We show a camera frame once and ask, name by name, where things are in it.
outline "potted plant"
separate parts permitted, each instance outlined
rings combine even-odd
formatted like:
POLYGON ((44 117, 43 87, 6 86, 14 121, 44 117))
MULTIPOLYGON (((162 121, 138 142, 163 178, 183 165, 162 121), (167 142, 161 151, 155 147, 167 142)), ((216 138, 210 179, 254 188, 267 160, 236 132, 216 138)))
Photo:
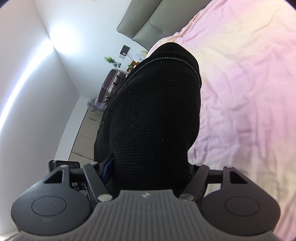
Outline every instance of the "potted plant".
POLYGON ((105 56, 105 60, 106 60, 106 62, 112 64, 114 67, 120 68, 120 66, 121 66, 121 63, 116 62, 112 57, 105 56))

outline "gray ribbed rubber pad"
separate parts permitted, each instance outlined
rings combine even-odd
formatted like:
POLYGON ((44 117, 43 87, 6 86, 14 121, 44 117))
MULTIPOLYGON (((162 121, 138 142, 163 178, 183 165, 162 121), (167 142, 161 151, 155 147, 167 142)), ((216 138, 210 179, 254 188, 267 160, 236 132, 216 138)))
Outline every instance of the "gray ribbed rubber pad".
POLYGON ((80 227, 57 236, 25 232, 13 241, 279 241, 272 232, 253 237, 226 234, 210 225, 194 202, 181 201, 171 190, 121 191, 118 198, 98 203, 80 227))

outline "bed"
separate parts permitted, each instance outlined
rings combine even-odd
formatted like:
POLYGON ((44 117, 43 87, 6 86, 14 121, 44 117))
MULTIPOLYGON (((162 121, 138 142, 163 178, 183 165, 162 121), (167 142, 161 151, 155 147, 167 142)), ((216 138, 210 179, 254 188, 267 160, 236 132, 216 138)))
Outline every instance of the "bed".
MULTIPOLYGON (((235 166, 278 201, 281 218, 274 233, 293 240, 296 11, 284 0, 187 0, 175 12, 168 7, 169 21, 162 22, 158 15, 168 2, 155 4, 154 12, 139 21, 129 37, 149 49, 148 55, 166 42, 176 42, 199 63, 200 132, 188 151, 189 162, 212 169, 235 166), (198 11, 192 15, 194 4, 198 11), (189 21, 184 18, 188 6, 189 21), (173 18, 181 18, 182 29, 173 18), (147 37, 153 32, 158 34, 147 37)), ((122 33, 126 15, 118 27, 122 33)))

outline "gray headboard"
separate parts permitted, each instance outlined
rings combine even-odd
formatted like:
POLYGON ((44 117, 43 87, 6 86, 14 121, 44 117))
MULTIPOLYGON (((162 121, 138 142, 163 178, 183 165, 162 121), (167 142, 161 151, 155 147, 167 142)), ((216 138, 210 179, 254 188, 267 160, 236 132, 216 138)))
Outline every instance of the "gray headboard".
POLYGON ((146 49, 179 32, 211 0, 132 0, 117 32, 146 49))

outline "green plant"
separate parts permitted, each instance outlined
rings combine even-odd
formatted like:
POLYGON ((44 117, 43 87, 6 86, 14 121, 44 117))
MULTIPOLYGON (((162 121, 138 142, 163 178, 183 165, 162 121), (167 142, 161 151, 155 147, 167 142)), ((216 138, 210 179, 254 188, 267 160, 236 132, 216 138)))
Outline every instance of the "green plant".
POLYGON ((110 63, 110 64, 112 64, 112 63, 116 63, 116 61, 115 61, 112 57, 106 57, 106 56, 105 56, 105 60, 106 60, 108 63, 110 63))

